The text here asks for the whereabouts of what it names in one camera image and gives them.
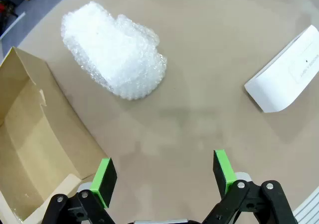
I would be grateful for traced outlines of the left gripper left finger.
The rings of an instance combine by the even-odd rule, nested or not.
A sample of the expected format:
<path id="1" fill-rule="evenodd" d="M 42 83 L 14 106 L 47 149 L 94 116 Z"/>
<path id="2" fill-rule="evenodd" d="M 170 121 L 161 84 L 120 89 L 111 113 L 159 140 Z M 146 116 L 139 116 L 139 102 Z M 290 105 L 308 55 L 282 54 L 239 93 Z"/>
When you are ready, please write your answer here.
<path id="1" fill-rule="evenodd" d="M 54 195 L 46 209 L 41 224 L 115 224 L 106 208 L 109 207 L 117 181 L 111 158 L 103 158 L 88 189 L 74 196 Z"/>

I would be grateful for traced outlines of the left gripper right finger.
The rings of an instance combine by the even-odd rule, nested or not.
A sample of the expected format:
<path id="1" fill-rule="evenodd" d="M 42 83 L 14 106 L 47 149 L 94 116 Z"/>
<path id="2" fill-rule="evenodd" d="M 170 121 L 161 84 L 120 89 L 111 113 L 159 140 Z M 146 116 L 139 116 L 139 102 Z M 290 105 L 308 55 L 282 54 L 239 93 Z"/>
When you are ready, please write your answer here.
<path id="1" fill-rule="evenodd" d="M 259 224 L 297 224 L 278 181 L 259 186 L 237 178 L 224 150 L 214 150 L 213 173 L 221 201 L 202 224 L 235 224 L 241 213 L 252 213 Z"/>

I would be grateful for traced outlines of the white rectangular box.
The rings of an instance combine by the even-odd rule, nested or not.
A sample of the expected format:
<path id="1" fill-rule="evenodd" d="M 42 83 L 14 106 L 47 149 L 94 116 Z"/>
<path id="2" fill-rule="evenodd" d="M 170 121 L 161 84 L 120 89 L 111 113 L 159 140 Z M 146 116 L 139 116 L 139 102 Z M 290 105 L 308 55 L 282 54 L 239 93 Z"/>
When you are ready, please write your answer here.
<path id="1" fill-rule="evenodd" d="M 319 30 L 301 32 L 245 85 L 265 113 L 291 105 L 319 72 Z"/>

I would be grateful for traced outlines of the fully white bubble-wrapped clock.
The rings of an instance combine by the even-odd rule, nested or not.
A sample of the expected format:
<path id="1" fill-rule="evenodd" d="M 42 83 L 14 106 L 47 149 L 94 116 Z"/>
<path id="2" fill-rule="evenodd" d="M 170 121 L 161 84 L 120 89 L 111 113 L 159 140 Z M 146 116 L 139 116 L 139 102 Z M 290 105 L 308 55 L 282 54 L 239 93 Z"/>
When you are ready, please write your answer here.
<path id="1" fill-rule="evenodd" d="M 123 14 L 112 17 L 94 1 L 63 15 L 61 37 L 81 69 L 122 99 L 145 98 L 165 77 L 159 36 Z"/>

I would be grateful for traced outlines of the open brown cardboard box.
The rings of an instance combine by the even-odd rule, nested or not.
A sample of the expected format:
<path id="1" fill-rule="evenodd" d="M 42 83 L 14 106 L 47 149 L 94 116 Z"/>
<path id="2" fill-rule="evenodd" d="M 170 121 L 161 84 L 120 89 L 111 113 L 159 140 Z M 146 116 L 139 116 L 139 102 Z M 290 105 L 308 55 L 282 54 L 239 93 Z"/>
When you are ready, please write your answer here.
<path id="1" fill-rule="evenodd" d="M 0 64 L 0 221 L 39 224 L 51 197 L 69 195 L 105 157 L 46 62 L 11 48 Z"/>

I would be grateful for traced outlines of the white metal floor bar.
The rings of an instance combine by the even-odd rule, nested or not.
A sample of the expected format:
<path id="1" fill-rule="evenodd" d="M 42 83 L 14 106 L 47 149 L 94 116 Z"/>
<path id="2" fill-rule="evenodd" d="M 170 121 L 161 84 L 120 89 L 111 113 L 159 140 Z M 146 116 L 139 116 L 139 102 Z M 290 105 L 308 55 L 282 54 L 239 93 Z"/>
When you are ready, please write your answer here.
<path id="1" fill-rule="evenodd" d="M 2 40 L 10 30 L 26 15 L 25 11 L 15 19 L 15 21 L 3 32 L 0 36 L 0 40 Z"/>

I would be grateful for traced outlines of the ribbed white rail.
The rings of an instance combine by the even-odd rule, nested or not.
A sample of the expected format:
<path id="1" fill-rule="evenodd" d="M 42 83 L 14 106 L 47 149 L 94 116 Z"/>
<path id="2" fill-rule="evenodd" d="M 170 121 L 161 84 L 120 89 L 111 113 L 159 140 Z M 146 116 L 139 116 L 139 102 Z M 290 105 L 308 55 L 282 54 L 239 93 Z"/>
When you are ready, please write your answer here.
<path id="1" fill-rule="evenodd" d="M 293 214 L 298 224 L 319 224 L 319 193 L 306 198 Z"/>

